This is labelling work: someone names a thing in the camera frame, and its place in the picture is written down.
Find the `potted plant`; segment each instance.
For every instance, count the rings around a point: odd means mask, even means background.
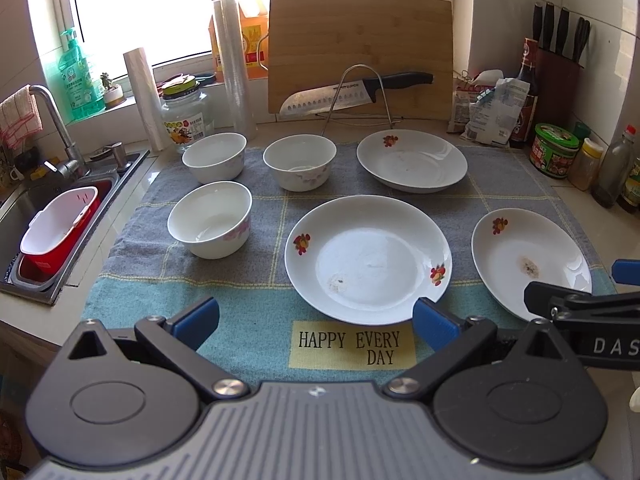
[[[122,93],[122,86],[114,85],[113,81],[109,79],[109,74],[102,72],[100,79],[102,80],[102,86],[104,87],[104,106],[107,110],[114,106],[118,106],[126,100],[126,97],[124,97]]]

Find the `white plate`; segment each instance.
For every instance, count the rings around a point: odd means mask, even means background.
[[[408,193],[435,193],[466,175],[466,158],[459,149],[415,130],[376,132],[358,145],[357,153],[373,177]]]
[[[312,307],[362,325],[411,319],[415,301],[438,301],[451,278],[451,251],[435,222],[376,195],[337,198],[304,215],[287,239],[284,263]]]
[[[514,316],[539,316],[524,305],[530,282],[591,292],[591,273],[573,239],[551,220],[517,208],[487,213],[476,224],[471,253],[491,295]]]

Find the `white bowl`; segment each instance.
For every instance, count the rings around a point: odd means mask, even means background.
[[[215,134],[200,139],[182,154],[182,163],[201,184],[231,180],[244,168],[246,139],[240,134]]]
[[[308,304],[362,325],[411,319],[418,298],[440,299],[452,270],[435,222],[377,195],[337,198],[304,215],[287,239],[284,264]]]
[[[276,140],[262,160],[273,170],[276,181],[288,191],[311,191],[329,178],[336,148],[326,137],[295,135]]]
[[[524,304],[530,282],[591,292],[591,273],[578,245],[548,218],[518,208],[487,213],[471,237],[471,253],[491,295],[514,316],[537,316]]]
[[[169,234],[206,260],[235,253],[249,237],[251,192],[237,182],[213,182],[191,191],[166,221]]]
[[[358,160],[377,180],[408,193],[435,193],[466,175],[466,158],[453,144],[415,130],[383,130],[358,145]]]

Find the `pink checkered cloth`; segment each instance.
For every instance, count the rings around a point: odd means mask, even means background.
[[[29,85],[0,104],[0,139],[9,148],[20,146],[22,141],[42,131],[36,99],[29,93]]]

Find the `ridged gray surface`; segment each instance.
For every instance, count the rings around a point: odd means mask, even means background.
[[[44,462],[34,480],[602,480],[581,464],[540,475],[496,470],[451,447],[423,407],[370,383],[265,383],[219,402],[200,428],[155,462],[121,472]]]

